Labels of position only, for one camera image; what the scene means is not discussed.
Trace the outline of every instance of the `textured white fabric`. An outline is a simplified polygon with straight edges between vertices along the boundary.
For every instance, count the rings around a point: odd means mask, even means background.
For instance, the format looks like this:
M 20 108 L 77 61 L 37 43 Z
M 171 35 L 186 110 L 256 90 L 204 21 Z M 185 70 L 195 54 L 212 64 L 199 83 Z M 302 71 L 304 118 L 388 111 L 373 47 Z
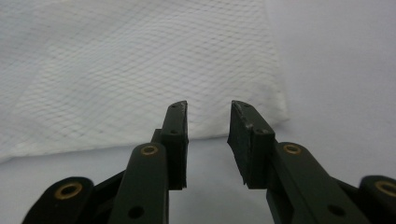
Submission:
M 261 0 L 0 3 L 0 160 L 147 142 L 180 100 L 190 138 L 233 99 L 287 118 Z

